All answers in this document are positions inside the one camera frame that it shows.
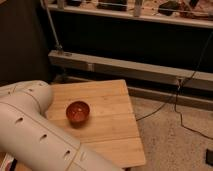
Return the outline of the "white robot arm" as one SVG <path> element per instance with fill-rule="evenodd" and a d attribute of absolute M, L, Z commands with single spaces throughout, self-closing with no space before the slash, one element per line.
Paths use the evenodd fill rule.
<path fill-rule="evenodd" d="M 47 120 L 52 101 L 44 81 L 0 87 L 0 150 L 33 171 L 123 171 Z"/>

